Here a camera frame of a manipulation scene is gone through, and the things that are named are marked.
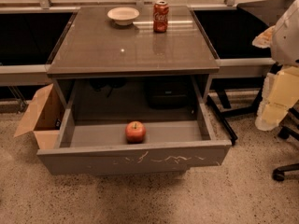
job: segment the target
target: red apple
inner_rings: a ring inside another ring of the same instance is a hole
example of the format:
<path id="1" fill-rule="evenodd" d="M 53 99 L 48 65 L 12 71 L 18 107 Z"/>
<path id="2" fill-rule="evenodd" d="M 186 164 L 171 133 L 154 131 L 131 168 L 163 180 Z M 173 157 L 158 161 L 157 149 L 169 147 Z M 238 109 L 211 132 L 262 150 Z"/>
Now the red apple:
<path id="1" fill-rule="evenodd" d="M 141 143 L 146 135 L 146 128 L 143 123 L 139 121 L 133 121 L 127 124 L 125 127 L 125 136 L 127 141 L 132 144 Z"/>

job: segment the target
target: cardboard box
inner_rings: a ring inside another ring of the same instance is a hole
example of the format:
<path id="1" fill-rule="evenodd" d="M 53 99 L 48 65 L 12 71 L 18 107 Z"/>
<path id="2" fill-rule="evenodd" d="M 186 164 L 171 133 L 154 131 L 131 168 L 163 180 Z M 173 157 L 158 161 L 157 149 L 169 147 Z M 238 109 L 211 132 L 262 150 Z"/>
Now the cardboard box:
<path id="1" fill-rule="evenodd" d="M 33 132 L 40 149 L 52 149 L 59 134 L 56 123 L 63 116 L 64 106 L 53 84 L 50 84 L 36 91 L 14 137 Z"/>

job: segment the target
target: bowl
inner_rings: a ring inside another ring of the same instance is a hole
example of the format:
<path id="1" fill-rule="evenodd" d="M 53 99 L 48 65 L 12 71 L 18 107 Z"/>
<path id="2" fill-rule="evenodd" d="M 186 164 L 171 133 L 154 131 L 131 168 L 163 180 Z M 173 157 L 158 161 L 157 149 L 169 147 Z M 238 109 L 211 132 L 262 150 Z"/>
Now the bowl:
<path id="1" fill-rule="evenodd" d="M 132 7 L 117 7 L 110 10 L 107 15 L 118 25 L 127 26 L 139 16 L 139 11 Z"/>

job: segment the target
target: drawer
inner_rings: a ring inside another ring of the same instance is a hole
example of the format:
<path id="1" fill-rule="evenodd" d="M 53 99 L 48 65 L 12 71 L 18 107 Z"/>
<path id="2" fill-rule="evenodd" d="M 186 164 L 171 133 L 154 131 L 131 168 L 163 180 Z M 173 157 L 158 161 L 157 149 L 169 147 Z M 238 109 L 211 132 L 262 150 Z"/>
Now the drawer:
<path id="1" fill-rule="evenodd" d="M 231 141 L 215 138 L 197 80 L 185 78 L 188 99 L 169 107 L 149 105 L 148 77 L 128 77 L 114 89 L 95 89 L 89 79 L 76 79 L 56 144 L 39 149 L 38 157 L 53 175 L 129 175 L 221 165 Z M 146 127 L 141 144 L 126 141 L 125 126 L 132 120 Z"/>

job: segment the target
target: speckled floor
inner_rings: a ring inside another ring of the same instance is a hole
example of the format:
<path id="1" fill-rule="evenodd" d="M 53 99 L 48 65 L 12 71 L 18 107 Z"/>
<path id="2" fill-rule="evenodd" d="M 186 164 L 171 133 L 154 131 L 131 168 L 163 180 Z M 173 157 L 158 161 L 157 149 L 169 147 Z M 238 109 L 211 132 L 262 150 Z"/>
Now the speckled floor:
<path id="1" fill-rule="evenodd" d="M 219 167 L 53 176 L 31 134 L 13 138 L 21 114 L 11 103 L 0 106 L 0 223 L 299 223 L 299 173 L 281 183 L 271 178 L 276 167 L 299 160 L 299 144 L 277 138 L 279 129 L 258 131 L 253 115 L 229 119 L 239 139 Z M 226 138 L 209 115 L 216 135 Z"/>

